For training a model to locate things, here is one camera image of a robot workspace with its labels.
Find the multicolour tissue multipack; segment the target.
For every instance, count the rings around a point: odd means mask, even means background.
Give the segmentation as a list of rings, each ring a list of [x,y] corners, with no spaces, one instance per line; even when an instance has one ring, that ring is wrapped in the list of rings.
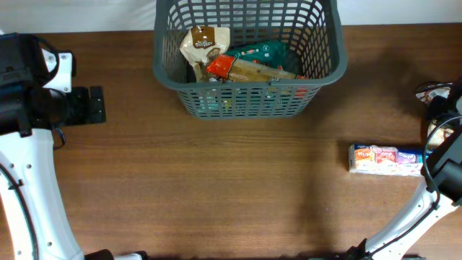
[[[422,151],[353,144],[349,147],[349,172],[381,176],[420,176]]]

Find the beige brown snack pouch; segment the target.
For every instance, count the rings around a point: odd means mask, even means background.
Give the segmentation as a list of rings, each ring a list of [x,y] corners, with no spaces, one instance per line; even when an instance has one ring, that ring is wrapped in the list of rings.
[[[192,27],[180,44],[180,52],[191,65],[197,82],[208,82],[212,75],[206,70],[219,54],[230,47],[230,28]]]

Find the orange spaghetti packet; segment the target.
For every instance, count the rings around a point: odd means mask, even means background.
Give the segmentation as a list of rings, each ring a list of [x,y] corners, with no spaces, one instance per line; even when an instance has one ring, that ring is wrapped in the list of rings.
[[[233,82],[270,82],[280,79],[307,79],[281,69],[275,69],[263,64],[257,64],[241,58],[220,54],[206,71],[214,76]]]

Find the green Nescafe coffee bag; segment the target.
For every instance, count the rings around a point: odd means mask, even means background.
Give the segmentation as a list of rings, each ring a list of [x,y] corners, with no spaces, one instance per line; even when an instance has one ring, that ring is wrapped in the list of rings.
[[[286,66],[288,47],[286,43],[270,40],[251,45],[243,45],[228,50],[225,54],[237,59],[263,64],[275,69]]]

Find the teal wet wipes pack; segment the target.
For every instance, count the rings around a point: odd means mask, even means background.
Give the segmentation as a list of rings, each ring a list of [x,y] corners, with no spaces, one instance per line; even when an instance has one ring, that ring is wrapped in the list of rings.
[[[217,111],[219,108],[219,101],[217,93],[212,91],[200,92],[195,100],[194,103],[199,111],[199,113],[206,113],[210,111]]]

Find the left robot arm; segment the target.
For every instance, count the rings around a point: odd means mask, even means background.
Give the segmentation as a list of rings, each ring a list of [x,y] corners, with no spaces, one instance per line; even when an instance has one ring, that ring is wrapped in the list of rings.
[[[1,36],[1,201],[16,259],[85,259],[53,152],[64,126],[105,122],[103,89],[72,87],[75,58],[32,34]]]

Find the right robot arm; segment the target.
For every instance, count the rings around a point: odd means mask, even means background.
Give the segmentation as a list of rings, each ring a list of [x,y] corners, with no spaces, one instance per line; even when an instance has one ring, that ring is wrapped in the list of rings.
[[[363,144],[349,148],[352,173],[422,180],[408,204],[381,231],[351,247],[343,259],[405,259],[437,221],[461,207],[461,80],[422,83],[416,97],[427,107],[421,150]]]

